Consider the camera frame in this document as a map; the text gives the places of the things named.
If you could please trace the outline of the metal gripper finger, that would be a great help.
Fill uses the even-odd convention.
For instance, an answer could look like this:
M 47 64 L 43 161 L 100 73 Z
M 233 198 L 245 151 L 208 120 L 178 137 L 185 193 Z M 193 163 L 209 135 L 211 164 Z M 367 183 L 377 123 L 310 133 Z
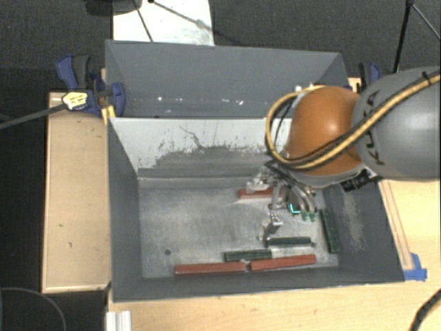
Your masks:
M 250 178 L 245 186 L 246 193 L 262 192 L 273 188 L 276 182 L 276 175 L 268 170 L 260 170 Z
M 283 222 L 280 220 L 278 213 L 269 211 L 267 213 L 267 218 L 264 219 L 260 225 L 258 240 L 261 241 L 263 245 L 267 245 L 271 236 L 282 226 Z

